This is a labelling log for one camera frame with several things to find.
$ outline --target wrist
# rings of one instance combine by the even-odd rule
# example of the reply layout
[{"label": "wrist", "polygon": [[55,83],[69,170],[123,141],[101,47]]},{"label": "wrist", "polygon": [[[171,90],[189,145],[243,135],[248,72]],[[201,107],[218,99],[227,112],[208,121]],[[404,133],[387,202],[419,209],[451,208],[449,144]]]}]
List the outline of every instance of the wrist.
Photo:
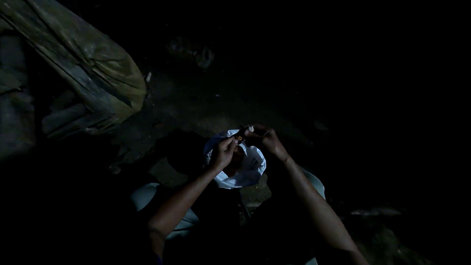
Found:
[{"label": "wrist", "polygon": [[214,177],[217,176],[219,173],[221,173],[221,171],[222,171],[223,169],[224,169],[224,168],[220,168],[220,167],[218,167],[218,166],[213,166],[213,165],[211,165],[211,166],[209,166],[209,167],[207,168],[206,173],[207,173],[208,175],[212,175],[213,178],[214,178]]}]

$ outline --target small object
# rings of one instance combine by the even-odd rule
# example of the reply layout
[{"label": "small object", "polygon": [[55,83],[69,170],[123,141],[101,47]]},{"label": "small object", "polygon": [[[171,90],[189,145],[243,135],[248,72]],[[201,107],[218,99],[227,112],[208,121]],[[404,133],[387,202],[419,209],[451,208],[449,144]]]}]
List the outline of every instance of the small object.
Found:
[{"label": "small object", "polygon": [[244,127],[243,129],[239,130],[236,134],[234,134],[234,138],[239,140],[238,144],[241,144],[242,140],[244,140],[246,130],[249,130],[251,132],[254,131],[253,126],[247,126],[247,127]]},{"label": "small object", "polygon": [[149,73],[147,74],[147,78],[146,78],[146,82],[147,82],[147,83],[150,81],[150,77],[151,77],[151,76],[152,76],[152,73],[149,72]]}]

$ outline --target trash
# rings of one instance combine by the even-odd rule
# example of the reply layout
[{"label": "trash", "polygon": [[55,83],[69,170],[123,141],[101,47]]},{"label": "trash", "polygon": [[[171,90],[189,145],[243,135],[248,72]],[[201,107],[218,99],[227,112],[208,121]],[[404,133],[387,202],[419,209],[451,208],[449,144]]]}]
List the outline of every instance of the trash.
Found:
[{"label": "trash", "polygon": [[146,83],[130,55],[58,2],[2,1],[0,32],[11,28],[67,81],[87,109],[86,114],[50,132],[48,138],[91,127],[90,133],[104,133],[141,110]]},{"label": "trash", "polygon": [[152,76],[152,73],[149,72],[149,73],[147,74],[147,78],[146,78],[146,82],[147,82],[147,83],[149,83],[151,76]]},{"label": "trash", "polygon": [[205,72],[214,60],[214,53],[207,46],[187,38],[177,37],[170,41],[167,50],[181,63],[196,65]]},{"label": "trash", "polygon": [[[204,146],[205,166],[209,164],[212,154],[212,148],[226,137],[236,134],[239,130],[229,130],[213,136]],[[228,177],[226,173],[219,173],[214,180],[218,187],[225,189],[241,188],[252,186],[258,183],[263,172],[267,168],[267,161],[262,152],[255,146],[246,146],[245,141],[239,144],[244,151],[244,158],[240,168],[235,175]]]}]

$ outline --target finger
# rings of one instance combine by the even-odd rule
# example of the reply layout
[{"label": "finger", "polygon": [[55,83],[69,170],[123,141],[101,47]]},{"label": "finger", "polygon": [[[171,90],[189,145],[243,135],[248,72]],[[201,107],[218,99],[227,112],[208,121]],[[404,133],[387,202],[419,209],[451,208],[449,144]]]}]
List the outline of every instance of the finger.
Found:
[{"label": "finger", "polygon": [[261,125],[261,124],[252,124],[252,126],[255,130],[261,130],[261,131],[268,130],[268,128],[266,126]]},{"label": "finger", "polygon": [[231,137],[228,137],[228,138],[222,140],[219,143],[219,146],[222,146],[222,147],[226,148],[232,142],[233,139],[234,139],[234,136],[232,135]]},{"label": "finger", "polygon": [[227,148],[227,152],[229,153],[234,153],[234,150],[236,149],[236,146],[237,146],[237,143],[239,142],[239,140],[237,139],[234,139],[232,140],[232,142],[229,144],[228,148]]},{"label": "finger", "polygon": [[251,132],[249,130],[245,130],[244,134],[245,134],[245,136],[247,136],[247,138],[262,138],[260,135],[254,133],[254,132]]}]

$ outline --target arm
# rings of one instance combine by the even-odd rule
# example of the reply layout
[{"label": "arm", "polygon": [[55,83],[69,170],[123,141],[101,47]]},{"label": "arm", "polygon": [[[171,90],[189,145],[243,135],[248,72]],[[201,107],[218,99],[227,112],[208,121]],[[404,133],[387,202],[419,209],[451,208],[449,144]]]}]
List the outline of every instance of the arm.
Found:
[{"label": "arm", "polygon": [[249,142],[249,144],[259,145],[283,163],[297,197],[306,207],[313,225],[316,227],[316,230],[327,246],[342,252],[346,251],[348,259],[354,264],[368,264],[351,239],[341,220],[326,200],[322,198],[312,186],[301,168],[286,152],[286,149],[276,136],[275,131],[261,125],[255,125],[254,128],[254,133],[245,131],[247,142]]},{"label": "arm", "polygon": [[165,201],[147,222],[152,250],[160,258],[167,236],[177,227],[209,182],[229,164],[236,145],[237,140],[229,137],[215,146],[208,170]]}]

